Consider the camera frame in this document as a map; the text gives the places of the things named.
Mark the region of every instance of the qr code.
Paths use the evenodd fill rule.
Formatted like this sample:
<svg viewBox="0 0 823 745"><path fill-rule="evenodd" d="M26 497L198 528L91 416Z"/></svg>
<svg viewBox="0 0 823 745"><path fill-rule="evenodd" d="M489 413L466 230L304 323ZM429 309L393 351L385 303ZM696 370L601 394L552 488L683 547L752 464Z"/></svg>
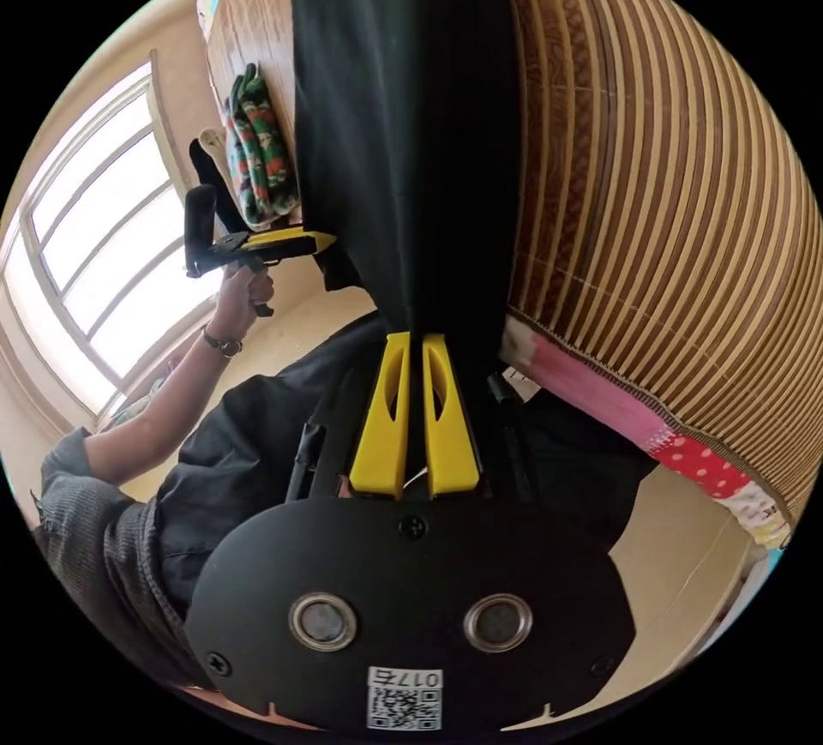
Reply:
<svg viewBox="0 0 823 745"><path fill-rule="evenodd" d="M442 693L440 672L373 669L367 726L377 730L440 730Z"/></svg>

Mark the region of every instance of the person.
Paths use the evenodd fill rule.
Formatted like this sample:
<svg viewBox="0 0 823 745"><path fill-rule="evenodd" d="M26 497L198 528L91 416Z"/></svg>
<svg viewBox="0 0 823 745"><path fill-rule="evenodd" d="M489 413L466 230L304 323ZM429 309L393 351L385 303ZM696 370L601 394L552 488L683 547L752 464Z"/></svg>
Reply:
<svg viewBox="0 0 823 745"><path fill-rule="evenodd" d="M385 342L380 315L367 314L276 376L241 382L203 417L257 319L255 305L272 296L266 272L225 274L212 319L147 407L110 430L75 430L45 458L33 534L75 603L156 682L234 715L307 727L275 711L258 717L223 697L183 631L217 544L285 500L303 425L340 366ZM541 492L610 546L654 460L545 391L525 410ZM178 447L156 496L136 502L121 490Z"/></svg>

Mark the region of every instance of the watch strap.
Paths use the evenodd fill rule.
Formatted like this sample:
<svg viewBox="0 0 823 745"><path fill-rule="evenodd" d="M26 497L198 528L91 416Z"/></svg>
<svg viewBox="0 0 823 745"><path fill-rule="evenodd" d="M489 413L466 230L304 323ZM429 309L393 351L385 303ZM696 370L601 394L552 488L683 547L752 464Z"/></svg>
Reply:
<svg viewBox="0 0 823 745"><path fill-rule="evenodd" d="M219 351L227 359L235 357L243 349L243 343L237 342L234 339L215 339L206 330L205 325L201 330L201 335L209 347L212 347L215 351Z"/></svg>

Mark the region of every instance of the yellow plastic part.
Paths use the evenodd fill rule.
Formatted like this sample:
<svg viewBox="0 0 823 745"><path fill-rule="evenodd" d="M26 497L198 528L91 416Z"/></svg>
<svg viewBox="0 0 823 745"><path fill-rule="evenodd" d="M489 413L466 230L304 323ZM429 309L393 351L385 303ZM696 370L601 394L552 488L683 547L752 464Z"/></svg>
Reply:
<svg viewBox="0 0 823 745"><path fill-rule="evenodd" d="M472 491L480 482L480 471L446 340L438 333L423 340L423 383L429 495ZM440 416L435 398L441 404Z"/></svg>
<svg viewBox="0 0 823 745"><path fill-rule="evenodd" d="M386 337L374 396L349 472L349 483L358 494L402 496L409 438L411 347L408 333Z"/></svg>
<svg viewBox="0 0 823 745"><path fill-rule="evenodd" d="M302 225L294 225L291 228L281 228L278 231L253 233L240 247L242 250L257 250L267 245L274 245L278 242L286 242L290 239L299 239L301 237L311 237L315 240L315 253L320 253L337 241L337 237L332 236L330 233L304 231Z"/></svg>

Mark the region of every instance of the window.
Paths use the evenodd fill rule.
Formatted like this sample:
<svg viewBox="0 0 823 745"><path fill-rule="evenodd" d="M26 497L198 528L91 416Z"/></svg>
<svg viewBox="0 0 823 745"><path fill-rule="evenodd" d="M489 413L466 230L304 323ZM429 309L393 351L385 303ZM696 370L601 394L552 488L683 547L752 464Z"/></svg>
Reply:
<svg viewBox="0 0 823 745"><path fill-rule="evenodd" d="M31 182L3 280L51 372L95 417L208 313L189 279L183 203L154 137L150 63L72 126Z"/></svg>

